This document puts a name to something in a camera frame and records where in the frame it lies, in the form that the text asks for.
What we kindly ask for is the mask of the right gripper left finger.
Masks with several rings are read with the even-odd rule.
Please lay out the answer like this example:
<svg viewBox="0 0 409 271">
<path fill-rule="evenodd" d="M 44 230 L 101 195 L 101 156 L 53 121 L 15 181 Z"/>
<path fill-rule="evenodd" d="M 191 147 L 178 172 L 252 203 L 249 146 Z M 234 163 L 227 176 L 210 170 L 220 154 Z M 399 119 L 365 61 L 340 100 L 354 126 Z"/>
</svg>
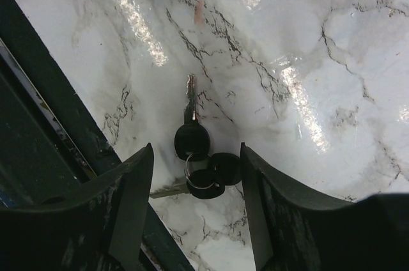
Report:
<svg viewBox="0 0 409 271">
<path fill-rule="evenodd" d="M 151 144 L 63 200 L 1 209 L 1 270 L 139 270 Z"/>
</svg>

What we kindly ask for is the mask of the left black key bunch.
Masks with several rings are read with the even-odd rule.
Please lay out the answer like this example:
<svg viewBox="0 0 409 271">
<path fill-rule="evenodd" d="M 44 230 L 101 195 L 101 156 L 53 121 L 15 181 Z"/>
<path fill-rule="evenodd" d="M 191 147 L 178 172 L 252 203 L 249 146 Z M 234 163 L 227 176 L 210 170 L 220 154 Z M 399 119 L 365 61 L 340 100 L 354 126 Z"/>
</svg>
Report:
<svg viewBox="0 0 409 271">
<path fill-rule="evenodd" d="M 210 135 L 199 122 L 197 104 L 197 79 L 194 74 L 187 79 L 187 103 L 183 124 L 174 135 L 174 149 L 184 161 L 184 177 L 150 194 L 153 199 L 177 194 L 190 194 L 207 200 L 221 196 L 227 186 L 241 182 L 240 158 L 232 153 L 210 153 Z"/>
</svg>

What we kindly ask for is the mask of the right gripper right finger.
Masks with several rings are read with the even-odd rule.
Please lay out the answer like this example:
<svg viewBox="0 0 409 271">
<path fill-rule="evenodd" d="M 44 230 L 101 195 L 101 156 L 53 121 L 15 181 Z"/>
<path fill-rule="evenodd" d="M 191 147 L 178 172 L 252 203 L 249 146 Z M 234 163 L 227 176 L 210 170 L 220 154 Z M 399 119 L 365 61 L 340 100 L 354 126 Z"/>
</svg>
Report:
<svg viewBox="0 0 409 271">
<path fill-rule="evenodd" d="M 352 203 L 314 190 L 246 145 L 240 169 L 258 270 L 407 270 L 408 195 Z"/>
</svg>

